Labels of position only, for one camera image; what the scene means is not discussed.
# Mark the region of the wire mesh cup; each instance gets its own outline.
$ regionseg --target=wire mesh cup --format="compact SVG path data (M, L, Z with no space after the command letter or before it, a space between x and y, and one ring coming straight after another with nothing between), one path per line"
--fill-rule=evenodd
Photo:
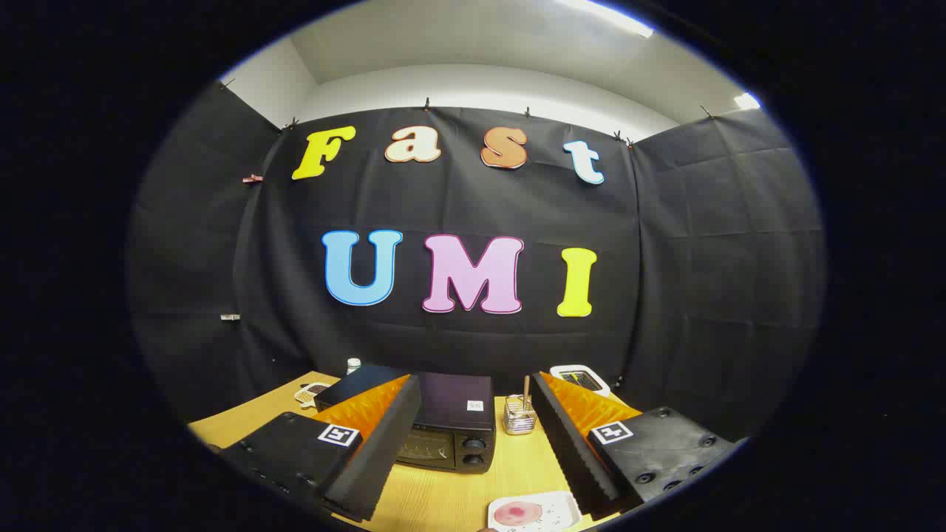
M529 396L529 376L527 375L524 393L506 397L502 422L507 434L528 434L535 429L536 418Z

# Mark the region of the oven knob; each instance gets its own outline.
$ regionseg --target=oven knob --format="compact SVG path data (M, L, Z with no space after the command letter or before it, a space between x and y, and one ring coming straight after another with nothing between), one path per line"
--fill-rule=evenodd
M471 451L482 451L486 449L486 442L481 439L470 438L464 442L464 449L469 449Z

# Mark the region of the orange gripper pad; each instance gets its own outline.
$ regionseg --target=orange gripper pad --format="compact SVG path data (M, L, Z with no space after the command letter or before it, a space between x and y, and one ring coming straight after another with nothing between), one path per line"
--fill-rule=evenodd
M585 443L588 444L588 434L591 429L615 421L623 421L630 417L640 416L641 412L619 402L599 396L578 384L557 379L544 371L539 375L549 385L558 402L569 415L571 423L578 429Z
M398 392L401 391L409 377L410 375L398 377L393 381L385 382L380 386L361 392L351 399L322 410L312 419L322 423L358 429L361 432L362 440L359 447L352 453L352 456L354 456L361 450L364 442L368 441L371 432L381 422L384 413L388 411L388 407L394 402L394 398L397 397Z

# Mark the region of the ceiling light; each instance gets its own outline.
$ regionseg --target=ceiling light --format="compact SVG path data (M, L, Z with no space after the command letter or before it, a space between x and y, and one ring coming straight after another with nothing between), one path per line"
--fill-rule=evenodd
M622 27L632 33L637 33L638 35L642 35L644 37L650 37L651 35L654 34L654 31L651 28L641 24L640 22L632 19L631 17L622 15L618 13L617 11L615 11L614 9L608 9L604 6L599 6L598 4L595 4L594 2L588 2L587 0L555 0L555 1L558 2L559 4L565 4L566 6L572 9L579 9L581 11L595 14L605 19L606 21L610 22L611 24L618 27Z
M739 104L740 109L759 109L760 107L759 101L753 98L749 93L743 93L733 99Z

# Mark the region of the white ceiling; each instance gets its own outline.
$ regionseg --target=white ceiling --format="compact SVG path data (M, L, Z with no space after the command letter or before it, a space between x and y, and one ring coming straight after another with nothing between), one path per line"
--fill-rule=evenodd
M630 33L556 0L368 0L291 35L319 83L386 68L475 63L595 85L686 123L744 90L655 32Z

